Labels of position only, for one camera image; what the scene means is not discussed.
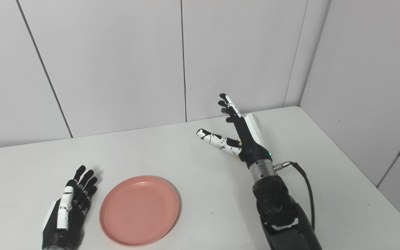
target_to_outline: black cable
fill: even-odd
[[[305,171],[302,169],[302,167],[298,163],[292,162],[292,161],[290,161],[290,163],[303,176],[303,178],[305,179],[305,182],[307,184],[308,193],[309,193],[309,196],[310,196],[310,205],[311,205],[311,227],[314,230],[314,226],[316,224],[315,223],[316,217],[314,215],[314,198],[312,196],[312,190],[311,190],[310,181],[308,180],[307,173],[305,173]]]

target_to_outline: cable connector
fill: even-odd
[[[274,165],[273,168],[274,168],[275,171],[279,171],[279,170],[284,169],[284,168],[286,168],[287,166],[290,166],[290,165],[292,165],[292,162],[284,161],[282,163]]]

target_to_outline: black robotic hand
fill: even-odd
[[[97,191],[93,170],[79,167],[75,177],[65,185],[62,197],[50,207],[42,231],[43,250],[74,250],[82,241],[82,226],[90,210],[93,194]]]
[[[248,168],[258,160],[272,161],[267,145],[263,141],[257,117],[252,113],[243,117],[227,94],[221,93],[220,97],[223,100],[219,101],[218,104],[223,107],[222,113],[229,114],[226,122],[234,124],[235,130],[240,137],[239,140],[222,137],[203,128],[197,131],[197,135],[203,141],[225,152],[238,155],[241,161],[246,162]]]

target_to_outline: pink plate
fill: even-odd
[[[178,211],[178,196],[171,184],[155,176],[136,176],[107,194],[99,211],[99,223],[112,241],[139,247],[167,234]]]

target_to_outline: white table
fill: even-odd
[[[305,169],[324,250],[400,249],[400,213],[298,107],[256,112],[275,163]],[[268,250],[252,194],[252,177],[237,157],[195,135],[206,128],[236,138],[224,117],[118,133],[0,148],[0,249],[39,249],[41,226],[79,165],[101,182],[84,226],[81,250],[126,249],[101,231],[106,194],[136,175],[169,180],[181,196],[173,229],[140,250]],[[292,167],[279,172],[309,216],[308,192]]]

